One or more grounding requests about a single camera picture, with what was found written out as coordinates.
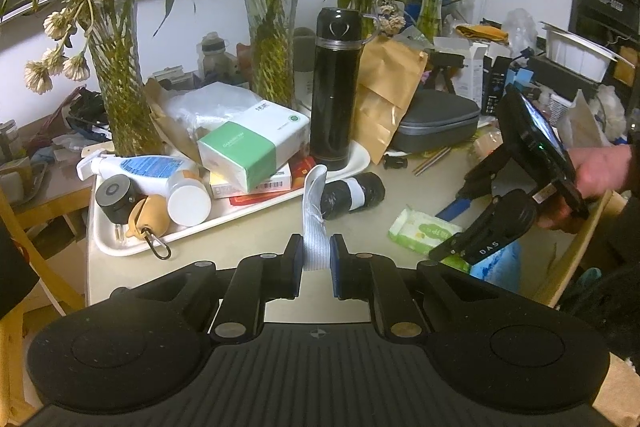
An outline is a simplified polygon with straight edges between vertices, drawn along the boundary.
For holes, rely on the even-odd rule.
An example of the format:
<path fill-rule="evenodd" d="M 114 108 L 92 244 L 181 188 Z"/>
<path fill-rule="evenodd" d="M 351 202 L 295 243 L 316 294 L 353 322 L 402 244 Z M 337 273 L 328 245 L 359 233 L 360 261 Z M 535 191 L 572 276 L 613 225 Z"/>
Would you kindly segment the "person right hand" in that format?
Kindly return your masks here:
<path fill-rule="evenodd" d="M 633 145 L 572 148 L 568 153 L 576 171 L 576 187 L 583 199 L 598 199 L 607 191 L 639 192 L 639 155 Z M 584 219 L 572 215 L 565 199 L 555 195 L 544 205 L 537 225 L 575 234 L 582 222 Z"/>

